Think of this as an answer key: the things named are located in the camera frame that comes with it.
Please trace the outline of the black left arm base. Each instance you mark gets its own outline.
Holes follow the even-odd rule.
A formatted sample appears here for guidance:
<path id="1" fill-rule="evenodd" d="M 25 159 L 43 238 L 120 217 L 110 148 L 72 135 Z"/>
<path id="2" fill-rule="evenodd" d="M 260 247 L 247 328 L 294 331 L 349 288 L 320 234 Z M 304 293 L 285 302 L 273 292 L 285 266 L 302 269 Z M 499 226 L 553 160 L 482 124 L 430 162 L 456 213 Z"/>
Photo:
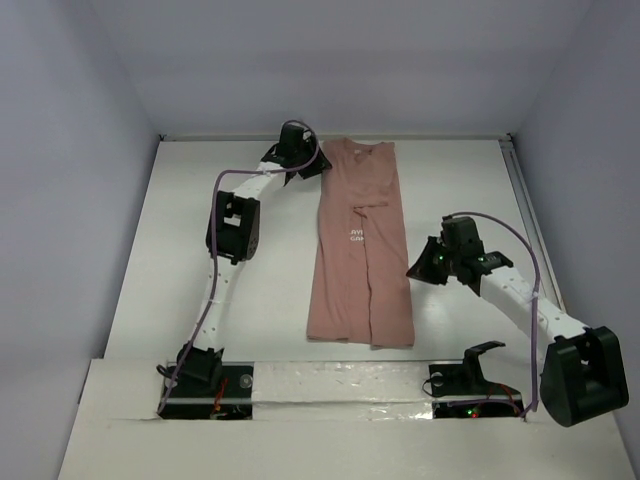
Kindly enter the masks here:
<path id="1" fill-rule="evenodd" d="M 164 378 L 161 397 L 170 395 L 159 417 L 165 420 L 251 420 L 253 416 L 253 363 L 223 363 L 214 386 L 196 380 L 170 380 L 174 364 L 159 365 Z"/>

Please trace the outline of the white foam front board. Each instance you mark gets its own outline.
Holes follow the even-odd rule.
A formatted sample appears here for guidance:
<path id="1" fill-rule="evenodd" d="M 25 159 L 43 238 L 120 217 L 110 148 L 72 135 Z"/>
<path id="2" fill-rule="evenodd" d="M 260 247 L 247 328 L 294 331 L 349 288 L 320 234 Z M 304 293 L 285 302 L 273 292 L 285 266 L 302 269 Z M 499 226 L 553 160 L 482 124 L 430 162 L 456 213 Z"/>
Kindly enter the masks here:
<path id="1" fill-rule="evenodd" d="M 571 429 L 547 414 L 395 419 L 300 406 L 246 421 L 163 420 L 150 360 L 91 363 L 63 479 L 630 479 L 611 415 Z"/>

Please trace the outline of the aluminium right table rail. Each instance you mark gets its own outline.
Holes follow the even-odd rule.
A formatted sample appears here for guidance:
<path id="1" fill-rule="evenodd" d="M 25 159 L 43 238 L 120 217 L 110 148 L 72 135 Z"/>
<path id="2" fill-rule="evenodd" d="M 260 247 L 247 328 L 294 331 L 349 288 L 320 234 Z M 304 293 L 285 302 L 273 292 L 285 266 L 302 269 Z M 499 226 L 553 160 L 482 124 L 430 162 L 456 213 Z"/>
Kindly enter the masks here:
<path id="1" fill-rule="evenodd" d="M 501 139 L 499 146 L 514 190 L 527 238 L 540 264 L 542 290 L 552 303 L 562 311 L 565 311 L 564 299 L 534 211 L 515 146 L 510 139 Z"/>

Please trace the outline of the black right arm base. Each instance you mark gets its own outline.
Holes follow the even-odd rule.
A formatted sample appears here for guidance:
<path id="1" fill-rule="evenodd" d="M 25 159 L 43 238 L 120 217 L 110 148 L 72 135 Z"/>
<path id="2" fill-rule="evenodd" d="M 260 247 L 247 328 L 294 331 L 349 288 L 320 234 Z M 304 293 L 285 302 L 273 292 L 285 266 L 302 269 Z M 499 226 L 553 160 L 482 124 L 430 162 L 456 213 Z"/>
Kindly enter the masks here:
<path id="1" fill-rule="evenodd" d="M 432 400 L 435 419 L 522 418 L 521 392 L 485 378 L 480 356 L 503 348 L 499 341 L 484 342 L 464 351 L 459 361 L 429 366 L 421 390 Z"/>

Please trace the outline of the aluminium table rail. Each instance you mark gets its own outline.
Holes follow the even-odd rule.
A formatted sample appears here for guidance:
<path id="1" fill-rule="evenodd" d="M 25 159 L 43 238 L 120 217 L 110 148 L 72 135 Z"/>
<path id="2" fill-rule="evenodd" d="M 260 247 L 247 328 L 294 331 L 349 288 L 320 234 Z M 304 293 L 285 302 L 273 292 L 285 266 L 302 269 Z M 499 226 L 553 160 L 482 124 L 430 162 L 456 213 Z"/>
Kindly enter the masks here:
<path id="1" fill-rule="evenodd" d="M 512 133 L 319 133 L 321 140 L 348 137 L 354 140 L 489 140 L 511 141 Z M 164 142 L 275 141 L 278 133 L 161 134 Z"/>
<path id="2" fill-rule="evenodd" d="M 527 238 L 540 264 L 542 290 L 552 303 L 562 311 L 565 311 L 564 299 L 534 211 L 515 146 L 510 139 L 501 139 L 499 146 L 514 190 Z"/>

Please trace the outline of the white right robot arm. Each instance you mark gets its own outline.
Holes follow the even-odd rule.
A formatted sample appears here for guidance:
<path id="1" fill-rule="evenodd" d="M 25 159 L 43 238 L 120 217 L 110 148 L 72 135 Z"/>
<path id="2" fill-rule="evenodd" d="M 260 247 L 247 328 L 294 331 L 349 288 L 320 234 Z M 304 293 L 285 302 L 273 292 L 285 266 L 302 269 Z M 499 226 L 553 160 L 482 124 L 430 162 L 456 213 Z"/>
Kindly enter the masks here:
<path id="1" fill-rule="evenodd" d="M 627 406 L 629 390 L 616 334 L 605 326 L 589 327 L 546 299 L 537 261 L 532 263 L 534 280 L 528 282 L 506 255 L 486 251 L 475 223 L 478 216 L 456 212 L 443 217 L 439 235 L 428 238 L 406 275 L 430 285 L 456 279 L 525 333 L 530 342 L 531 399 L 522 406 L 509 395 L 493 394 L 496 369 L 479 356 L 501 347 L 499 341 L 465 351 L 456 365 L 460 372 L 452 378 L 461 392 L 443 392 L 450 379 L 443 375 L 429 395 L 445 397 L 449 407 L 466 406 L 472 412 L 486 404 L 506 405 L 520 418 L 544 407 L 563 427 Z"/>

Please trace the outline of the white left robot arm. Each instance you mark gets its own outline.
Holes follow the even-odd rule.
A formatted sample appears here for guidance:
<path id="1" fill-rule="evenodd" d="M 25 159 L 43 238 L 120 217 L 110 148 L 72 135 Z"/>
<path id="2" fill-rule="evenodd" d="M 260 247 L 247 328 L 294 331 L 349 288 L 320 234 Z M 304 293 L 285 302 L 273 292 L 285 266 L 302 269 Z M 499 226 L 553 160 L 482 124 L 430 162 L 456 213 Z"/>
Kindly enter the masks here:
<path id="1" fill-rule="evenodd" d="M 279 140 L 250 169 L 225 169 L 214 182 L 205 236 L 210 273 L 201 313 L 191 337 L 177 356 L 173 385 L 188 383 L 209 395 L 221 383 L 225 317 L 233 290 L 260 240 L 261 202 L 294 177 L 315 177 L 331 168 L 313 129 L 286 121 Z"/>

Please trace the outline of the pink printed t-shirt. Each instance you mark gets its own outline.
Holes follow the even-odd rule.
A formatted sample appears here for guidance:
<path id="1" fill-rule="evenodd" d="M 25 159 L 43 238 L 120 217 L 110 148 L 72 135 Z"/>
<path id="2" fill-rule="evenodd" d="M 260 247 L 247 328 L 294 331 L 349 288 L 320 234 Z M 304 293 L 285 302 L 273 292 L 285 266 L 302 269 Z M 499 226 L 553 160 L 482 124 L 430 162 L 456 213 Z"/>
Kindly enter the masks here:
<path id="1" fill-rule="evenodd" d="M 395 146 L 324 143 L 311 341 L 408 349 L 415 342 Z"/>

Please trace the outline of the aluminium back table rail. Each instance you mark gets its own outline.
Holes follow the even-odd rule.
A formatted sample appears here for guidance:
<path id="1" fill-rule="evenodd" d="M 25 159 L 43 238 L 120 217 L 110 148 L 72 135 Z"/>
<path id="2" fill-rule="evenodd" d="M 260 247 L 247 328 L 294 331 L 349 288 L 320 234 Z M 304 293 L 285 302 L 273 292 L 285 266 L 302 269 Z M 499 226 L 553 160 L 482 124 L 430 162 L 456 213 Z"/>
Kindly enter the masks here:
<path id="1" fill-rule="evenodd" d="M 354 140 L 489 140 L 511 141 L 512 133 L 319 133 L 321 140 L 348 137 Z M 275 141 L 278 133 L 161 134 L 164 142 Z"/>

